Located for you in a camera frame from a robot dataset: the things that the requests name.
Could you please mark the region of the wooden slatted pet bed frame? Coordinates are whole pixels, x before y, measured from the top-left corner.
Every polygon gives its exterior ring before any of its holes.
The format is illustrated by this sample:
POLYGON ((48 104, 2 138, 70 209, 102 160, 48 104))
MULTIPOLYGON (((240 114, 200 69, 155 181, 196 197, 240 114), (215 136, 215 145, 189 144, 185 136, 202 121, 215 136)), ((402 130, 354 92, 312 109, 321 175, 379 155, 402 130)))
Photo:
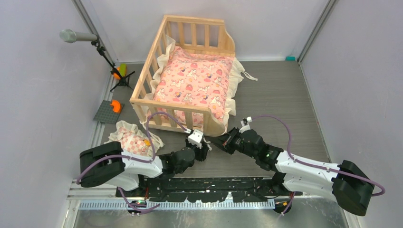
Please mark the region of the wooden slatted pet bed frame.
POLYGON ((166 53, 166 37, 173 38, 176 45, 189 53, 226 57, 235 57, 234 40, 222 19, 165 15, 130 98, 142 124, 167 131, 178 132, 181 125, 201 130, 193 126, 192 112, 208 114, 209 108, 145 100, 145 95, 151 91, 152 77, 159 68, 156 59, 166 53))

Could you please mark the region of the pink printed cushion with ties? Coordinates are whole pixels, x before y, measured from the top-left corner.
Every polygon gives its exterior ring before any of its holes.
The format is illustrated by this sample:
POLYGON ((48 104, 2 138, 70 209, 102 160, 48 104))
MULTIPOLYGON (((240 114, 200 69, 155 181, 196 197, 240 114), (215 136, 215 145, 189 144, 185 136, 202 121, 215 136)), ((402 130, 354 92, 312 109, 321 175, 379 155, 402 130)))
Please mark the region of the pink printed cushion with ties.
POLYGON ((227 132, 230 115, 236 115, 234 100, 243 78, 255 81, 235 57, 189 53, 166 37, 166 53, 156 60, 150 93, 145 100, 209 108, 208 114, 192 112, 192 124, 206 135, 227 132))

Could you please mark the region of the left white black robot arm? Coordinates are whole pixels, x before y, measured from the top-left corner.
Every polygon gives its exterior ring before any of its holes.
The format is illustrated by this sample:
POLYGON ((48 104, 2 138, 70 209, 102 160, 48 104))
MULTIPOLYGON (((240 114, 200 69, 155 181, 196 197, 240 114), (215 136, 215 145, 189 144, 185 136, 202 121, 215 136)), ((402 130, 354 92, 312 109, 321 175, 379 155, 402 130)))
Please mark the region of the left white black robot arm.
POLYGON ((146 184, 140 176, 169 179, 184 173, 195 161, 203 161, 211 147, 185 142, 182 149, 155 158, 137 155, 122 149, 119 142, 109 142, 80 153, 80 175, 76 183, 83 188, 109 184, 139 197, 145 193, 146 184))

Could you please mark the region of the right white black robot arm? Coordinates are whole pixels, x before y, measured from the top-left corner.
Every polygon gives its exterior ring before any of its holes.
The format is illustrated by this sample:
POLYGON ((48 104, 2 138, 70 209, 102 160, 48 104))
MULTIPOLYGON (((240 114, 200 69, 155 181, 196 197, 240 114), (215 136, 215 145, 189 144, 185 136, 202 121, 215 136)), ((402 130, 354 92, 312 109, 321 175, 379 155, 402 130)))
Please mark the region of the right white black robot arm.
POLYGON ((342 209, 365 216, 374 184, 353 162, 326 163, 289 154, 282 148, 264 142, 255 130, 240 132, 233 128, 209 140, 222 151, 243 153, 266 171, 274 171, 271 188, 274 193, 304 192, 336 202, 342 209))

